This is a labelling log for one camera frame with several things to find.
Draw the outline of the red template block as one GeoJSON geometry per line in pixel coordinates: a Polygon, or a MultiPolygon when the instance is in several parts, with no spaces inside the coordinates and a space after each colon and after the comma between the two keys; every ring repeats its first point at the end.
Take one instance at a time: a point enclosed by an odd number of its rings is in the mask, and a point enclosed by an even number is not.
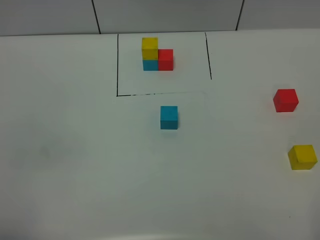
{"type": "Polygon", "coordinates": [[[158,70],[172,71],[174,69],[174,50],[159,49],[158,50],[158,70]]]}

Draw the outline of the blue template block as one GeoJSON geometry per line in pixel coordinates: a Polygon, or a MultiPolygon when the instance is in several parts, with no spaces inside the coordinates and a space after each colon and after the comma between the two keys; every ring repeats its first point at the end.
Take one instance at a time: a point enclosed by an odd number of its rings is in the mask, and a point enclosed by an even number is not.
{"type": "Polygon", "coordinates": [[[158,71],[158,60],[142,60],[142,66],[144,71],[158,71]]]}

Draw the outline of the yellow template block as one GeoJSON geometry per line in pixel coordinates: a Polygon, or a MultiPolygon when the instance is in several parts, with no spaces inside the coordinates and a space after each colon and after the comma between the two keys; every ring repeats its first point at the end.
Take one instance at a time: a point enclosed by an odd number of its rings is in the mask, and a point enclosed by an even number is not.
{"type": "Polygon", "coordinates": [[[158,60],[158,38],[143,37],[141,52],[143,60],[158,60]]]}

